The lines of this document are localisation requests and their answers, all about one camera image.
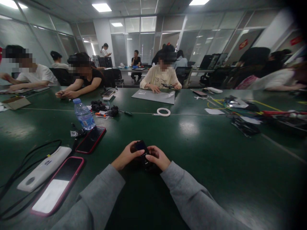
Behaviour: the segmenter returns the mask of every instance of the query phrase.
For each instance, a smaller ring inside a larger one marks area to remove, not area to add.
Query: red sign
[[[300,35],[296,38],[293,38],[291,41],[290,41],[290,44],[291,46],[293,45],[296,45],[297,43],[300,43],[301,41],[303,41],[303,35]]]
[[[240,45],[239,45],[239,50],[243,49],[245,46],[248,45],[248,39],[246,39],[244,42],[242,42]]]

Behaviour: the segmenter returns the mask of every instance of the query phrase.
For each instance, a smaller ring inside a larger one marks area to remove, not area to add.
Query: pink phone case
[[[55,175],[60,171],[60,169],[63,167],[63,165],[66,163],[66,161],[69,158],[77,158],[77,159],[82,159],[82,162],[80,163],[79,167],[77,168],[76,172],[74,173],[73,177],[71,178],[70,182],[68,183],[68,185],[66,186],[65,190],[63,191],[62,195],[60,196],[60,198],[58,199],[57,203],[55,204],[54,208],[51,210],[51,212],[49,213],[43,213],[43,212],[38,212],[33,210],[33,206],[36,204],[36,202],[39,200],[39,198],[42,196],[42,194],[45,192],[45,190],[47,189],[47,187],[49,186],[49,184],[51,183],[51,181],[53,180],[53,178],[55,177]],[[38,216],[43,216],[43,217],[47,217],[50,216],[51,214],[54,213],[55,210],[57,210],[57,208],[59,207],[59,205],[62,203],[62,200],[65,197],[66,192],[69,190],[71,184],[73,183],[73,181],[75,180],[78,172],[80,171],[80,169],[82,168],[82,165],[84,163],[84,159],[82,157],[69,157],[67,158],[64,163],[61,165],[61,167],[57,170],[57,172],[53,175],[53,177],[51,178],[51,180],[49,181],[49,183],[45,186],[44,190],[40,193],[40,195],[38,196],[38,198],[35,200],[35,202],[33,203],[32,207],[31,207],[31,213],[38,215]]]

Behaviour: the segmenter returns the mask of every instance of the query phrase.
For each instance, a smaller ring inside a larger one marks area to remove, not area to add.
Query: white shirt
[[[104,48],[102,48],[102,56],[105,57],[106,55],[108,55],[108,52]]]
[[[16,80],[30,83],[49,81],[48,86],[59,85],[57,78],[53,75],[51,70],[48,67],[40,64],[37,64],[35,73],[20,73]]]
[[[149,87],[145,87],[145,85],[148,84],[153,84],[157,85],[159,88],[165,88],[163,84],[175,84],[178,82],[178,85],[182,87],[180,82],[178,81],[177,75],[173,67],[170,67],[166,71],[162,71],[160,69],[159,65],[155,65],[150,68],[148,73],[146,74],[146,77],[141,81],[140,83],[140,88],[142,89],[148,89]]]
[[[69,65],[67,65],[65,63],[53,63],[51,66],[52,66],[52,68],[55,68],[55,69],[67,69],[67,70],[69,70]]]
[[[276,86],[292,86],[297,82],[292,78],[294,74],[293,69],[281,69],[257,79],[247,89],[257,90]]]

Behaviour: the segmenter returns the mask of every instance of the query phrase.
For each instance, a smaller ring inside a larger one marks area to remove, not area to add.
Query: red phone case
[[[69,158],[77,158],[77,159],[82,159],[81,164],[79,165],[78,169],[76,170],[75,174],[73,175],[73,177],[71,178],[70,182],[68,183],[68,185],[66,186],[65,190],[63,191],[62,195],[60,196],[60,198],[58,199],[57,203],[55,204],[54,208],[51,210],[51,212],[49,213],[43,213],[43,212],[38,212],[33,210],[33,206],[36,204],[36,202],[38,201],[38,199],[43,195],[43,193],[45,192],[45,190],[47,189],[47,187],[49,186],[49,184],[51,183],[51,181],[53,180],[53,178],[55,177],[55,175],[60,171],[60,169],[63,167],[63,165],[66,163],[66,161]],[[38,198],[35,200],[35,202],[33,203],[32,207],[31,207],[31,213],[38,215],[38,216],[43,216],[43,217],[47,217],[50,216],[51,214],[54,213],[54,211],[59,207],[59,205],[61,204],[63,198],[65,197],[66,192],[69,190],[71,184],[73,183],[73,181],[75,180],[78,172],[80,171],[83,163],[84,163],[84,159],[82,157],[69,157],[67,158],[64,163],[61,165],[61,167],[57,170],[57,172],[53,175],[53,177],[51,178],[51,180],[49,181],[49,183],[45,186],[44,190],[40,193],[40,195],[38,196]]]
[[[89,152],[86,153],[86,152],[82,152],[82,151],[77,150],[79,148],[79,146],[85,141],[85,139],[90,134],[90,132],[86,135],[86,137],[83,139],[83,141],[81,141],[81,143],[76,147],[76,152],[83,153],[83,154],[90,154],[90,153],[92,153],[92,151],[94,150],[95,146],[98,144],[98,141],[102,138],[102,135],[106,132],[106,128],[104,128],[104,131],[100,134],[99,138],[97,139],[97,141],[95,142],[95,144],[93,145],[93,147],[91,148],[91,150]]]

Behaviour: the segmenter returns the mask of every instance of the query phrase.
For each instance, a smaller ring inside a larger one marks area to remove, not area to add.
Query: hand
[[[173,84],[173,86],[174,86],[174,89],[176,89],[176,90],[180,90],[181,89],[181,87],[179,85],[179,82]]]
[[[57,92],[55,95],[57,98],[64,98],[63,94],[65,94],[66,91],[65,90],[60,90],[59,92]]]
[[[75,99],[78,96],[80,96],[80,94],[75,91],[66,91],[66,93],[62,95],[62,97],[67,97],[68,99]]]
[[[153,93],[160,93],[161,91],[160,91],[160,89],[159,89],[159,87],[158,86],[156,86],[156,85],[152,85],[152,84],[149,84],[149,87],[151,88],[151,90],[153,91]]]
[[[170,165],[170,161],[164,152],[157,146],[149,146],[147,149],[150,153],[150,155],[146,155],[147,160],[156,164],[162,171],[166,170]]]
[[[132,147],[138,141],[133,141],[126,146],[124,151],[112,162],[112,166],[117,170],[122,170],[128,163],[130,163],[134,158],[141,156],[145,150],[139,150],[132,153]]]
[[[8,90],[10,91],[16,91],[16,90],[20,90],[22,88],[24,88],[24,86],[22,86],[23,84],[17,84],[17,85],[11,85]]]

